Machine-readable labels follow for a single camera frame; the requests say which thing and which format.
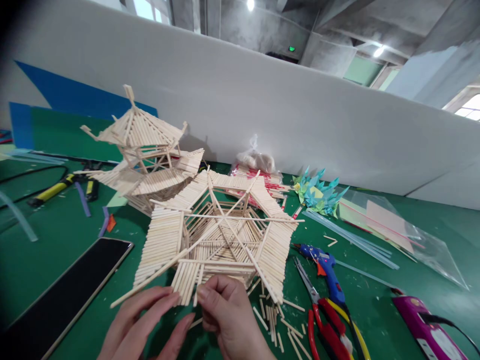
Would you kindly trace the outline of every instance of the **hand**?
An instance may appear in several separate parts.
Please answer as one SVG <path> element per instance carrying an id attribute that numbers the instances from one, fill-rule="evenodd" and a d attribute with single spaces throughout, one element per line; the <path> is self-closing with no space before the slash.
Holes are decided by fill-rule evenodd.
<path id="1" fill-rule="evenodd" d="M 240 281 L 215 275 L 198 287 L 197 294 L 203 311 L 203 328 L 216 334 L 224 359 L 275 359 Z"/>
<path id="2" fill-rule="evenodd" d="M 172 291 L 171 287 L 156 286 L 126 300 L 106 333 L 97 360 L 138 360 L 149 334 L 179 299 L 179 293 Z M 177 358 L 194 317 L 190 313 L 180 320 L 157 360 Z"/>

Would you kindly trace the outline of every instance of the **pink paper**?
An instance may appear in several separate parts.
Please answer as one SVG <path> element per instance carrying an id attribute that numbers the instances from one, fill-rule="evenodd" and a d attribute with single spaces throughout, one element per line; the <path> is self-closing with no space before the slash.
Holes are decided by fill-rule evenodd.
<path id="1" fill-rule="evenodd" d="M 405 220 L 372 201 L 366 203 L 366 224 L 411 254 L 414 248 L 407 238 Z"/>

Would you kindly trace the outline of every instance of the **blue glue gun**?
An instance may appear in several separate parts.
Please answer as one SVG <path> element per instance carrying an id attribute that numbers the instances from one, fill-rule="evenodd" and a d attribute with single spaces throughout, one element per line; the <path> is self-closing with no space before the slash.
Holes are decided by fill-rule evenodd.
<path id="1" fill-rule="evenodd" d="M 313 247 L 306 244 L 292 244 L 295 246 L 300 254 L 307 259 L 313 260 L 317 266 L 317 275 L 326 277 L 328 291 L 330 292 L 330 299 L 339 306 L 345 305 L 345 294 L 340 287 L 340 283 L 335 275 L 334 266 L 336 264 L 333 255 L 325 253 L 318 247 Z"/>

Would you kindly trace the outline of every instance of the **popsicle stick pavilion model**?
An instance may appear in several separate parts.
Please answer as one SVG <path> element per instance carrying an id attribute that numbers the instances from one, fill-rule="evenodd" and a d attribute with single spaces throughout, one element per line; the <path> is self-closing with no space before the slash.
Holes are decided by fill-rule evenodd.
<path id="1" fill-rule="evenodd" d="M 245 287 L 258 275 L 273 302 L 282 304 L 291 236 L 303 220 L 294 220 L 282 211 L 259 174 L 248 179 L 208 169 L 168 201 L 152 199 L 156 206 L 133 289 L 111 307 L 173 266 L 176 272 L 171 285 L 180 293 L 179 305 L 188 305 L 195 284 L 214 274 L 237 278 Z M 218 201 L 216 194 L 230 190 L 243 195 L 237 202 Z M 249 198 L 255 200 L 265 218 L 249 207 Z"/>
<path id="2" fill-rule="evenodd" d="M 164 201 L 183 189 L 198 172 L 204 150 L 193 152 L 180 150 L 179 141 L 183 129 L 138 108 L 134 93 L 128 85 L 123 86 L 131 102 L 131 109 L 98 136 L 83 125 L 81 129 L 96 141 L 114 144 L 123 155 L 123 160 L 110 171 L 76 171 L 120 192 L 129 205 L 151 216 L 154 204 L 149 200 Z"/>

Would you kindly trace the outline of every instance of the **smartphone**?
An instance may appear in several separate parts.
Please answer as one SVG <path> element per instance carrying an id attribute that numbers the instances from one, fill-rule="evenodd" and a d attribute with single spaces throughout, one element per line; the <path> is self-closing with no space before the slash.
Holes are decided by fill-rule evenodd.
<path id="1" fill-rule="evenodd" d="M 99 293 L 133 243 L 101 237 L 1 336 L 9 359 L 47 359 Z"/>

